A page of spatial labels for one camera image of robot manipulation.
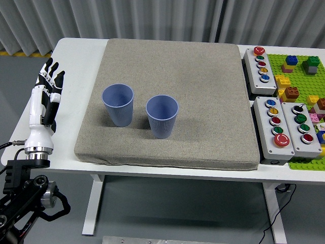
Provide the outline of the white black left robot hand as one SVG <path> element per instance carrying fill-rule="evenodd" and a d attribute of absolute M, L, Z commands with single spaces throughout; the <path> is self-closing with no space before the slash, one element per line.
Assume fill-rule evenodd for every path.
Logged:
<path fill-rule="evenodd" d="M 52 135 L 56 132 L 56 121 L 65 71 L 54 74 L 59 63 L 49 58 L 42 66 L 35 86 L 31 91 L 29 110 L 30 136 L 25 142 L 25 153 L 50 155 L 54 144 Z"/>

